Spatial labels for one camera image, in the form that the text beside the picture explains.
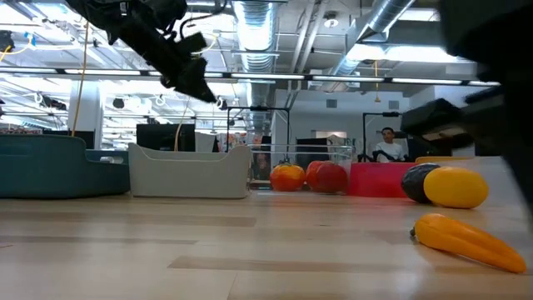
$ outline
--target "teal bin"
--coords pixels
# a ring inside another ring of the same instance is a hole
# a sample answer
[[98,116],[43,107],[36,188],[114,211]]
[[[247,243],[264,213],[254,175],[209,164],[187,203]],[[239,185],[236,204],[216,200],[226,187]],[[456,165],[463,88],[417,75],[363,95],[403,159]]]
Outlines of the teal bin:
[[[119,164],[102,157],[125,159]],[[0,135],[0,198],[89,198],[129,190],[127,152],[86,150],[78,137]]]

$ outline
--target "ceiling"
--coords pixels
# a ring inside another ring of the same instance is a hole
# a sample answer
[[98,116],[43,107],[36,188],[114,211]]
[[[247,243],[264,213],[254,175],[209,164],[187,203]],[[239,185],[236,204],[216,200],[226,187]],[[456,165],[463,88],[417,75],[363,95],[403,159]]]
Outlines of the ceiling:
[[[277,3],[279,5],[276,22],[276,64],[275,73],[290,73],[291,61],[298,39],[298,23],[308,5],[308,0],[291,0]],[[312,51],[305,62],[304,73],[311,70],[327,70],[339,62],[345,52],[345,34],[350,27],[351,20],[367,13],[372,5],[372,0],[330,0],[326,3],[326,11],[336,14],[338,25],[326,27],[325,19],[315,15],[311,20],[319,22],[320,26],[316,38],[312,41]],[[401,20],[404,22],[416,21],[415,26],[423,28],[428,23],[438,20],[433,9],[435,1],[417,1]],[[24,49],[28,45],[27,34],[31,33],[30,43],[35,43],[17,55],[7,55],[0,66],[2,67],[40,67],[40,68],[80,68],[83,62],[83,45],[85,36],[85,21],[76,12],[71,10],[61,0],[41,0],[18,2],[8,0],[0,3],[0,30],[13,31],[15,41],[14,51]],[[236,21],[231,15],[218,15],[195,23],[194,27],[188,28],[186,34],[200,31],[204,33],[207,44],[212,45],[202,56],[208,61],[207,70],[213,72],[241,72],[241,57],[236,34]],[[106,33],[91,26],[87,50],[87,68],[102,69],[148,69],[150,68],[143,59],[134,53],[130,47],[121,41],[113,46],[107,45]],[[365,76],[394,76],[406,78],[474,78],[474,66],[468,62],[454,63],[428,63],[381,60],[376,66],[361,63],[357,71]],[[39,106],[39,98],[35,93],[41,93],[67,105],[69,104],[72,83],[69,79],[37,78],[37,77],[8,77],[0,73],[0,98],[6,103],[2,105],[4,112],[49,112],[53,108]],[[246,85],[239,82],[221,83],[210,82],[210,88],[216,95],[227,99],[230,105],[247,105]],[[139,111],[139,107],[129,109],[116,109],[112,105],[115,98],[145,99],[152,102],[150,111],[164,118],[165,115],[180,115],[185,113],[197,116],[212,116],[214,118],[225,117],[226,112],[221,112],[211,104],[199,101],[190,101],[185,110],[188,97],[172,92],[162,87],[159,82],[153,81],[130,81],[130,80],[102,80],[101,89],[107,93],[106,114],[141,116],[145,112]],[[279,82],[278,89],[286,89],[285,82]],[[413,93],[421,90],[423,86],[380,84],[379,91],[398,92],[391,95],[399,95],[407,99]],[[362,83],[358,94],[365,95],[367,92],[375,92],[375,83]],[[296,111],[314,113],[323,109],[322,105],[315,106],[312,99],[323,99],[324,92],[303,91],[293,106]],[[357,102],[351,110],[367,110],[368,107],[358,107]],[[66,117],[26,117],[24,121],[35,120],[38,124],[45,124],[50,128],[61,128],[66,122]],[[167,121],[174,123],[176,120],[168,118]],[[105,131],[109,128],[133,128],[136,123],[145,122],[140,118],[109,118],[105,121]],[[215,128],[224,128],[226,123],[218,120],[211,124]],[[245,123],[236,124],[244,128]]]

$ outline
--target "white shirt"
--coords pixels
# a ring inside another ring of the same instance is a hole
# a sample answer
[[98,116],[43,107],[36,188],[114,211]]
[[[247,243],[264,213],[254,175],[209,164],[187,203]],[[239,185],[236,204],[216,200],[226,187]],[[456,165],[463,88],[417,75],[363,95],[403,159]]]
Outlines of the white shirt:
[[[387,143],[387,142],[379,142],[376,145],[376,150],[379,151],[383,150],[384,153],[389,154],[394,159],[402,159],[403,160],[403,148],[401,145],[398,145],[396,143]],[[379,163],[388,163],[389,160],[382,154],[377,156],[377,161]]]

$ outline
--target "white tray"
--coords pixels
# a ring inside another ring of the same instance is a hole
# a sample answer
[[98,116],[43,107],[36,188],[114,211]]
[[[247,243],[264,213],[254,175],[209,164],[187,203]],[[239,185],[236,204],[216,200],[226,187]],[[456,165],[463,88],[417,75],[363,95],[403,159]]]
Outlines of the white tray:
[[134,197],[244,198],[252,151],[229,153],[156,151],[128,145]]

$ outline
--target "clear plastic bin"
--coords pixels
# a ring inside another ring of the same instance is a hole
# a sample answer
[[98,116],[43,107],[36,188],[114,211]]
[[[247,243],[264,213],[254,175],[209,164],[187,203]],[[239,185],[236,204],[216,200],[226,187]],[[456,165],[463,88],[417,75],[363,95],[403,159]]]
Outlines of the clear plastic bin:
[[352,146],[248,144],[252,150],[249,183],[252,189],[271,188],[270,174],[280,163],[294,163],[304,171],[313,161],[332,161],[341,165],[350,176],[355,155]]

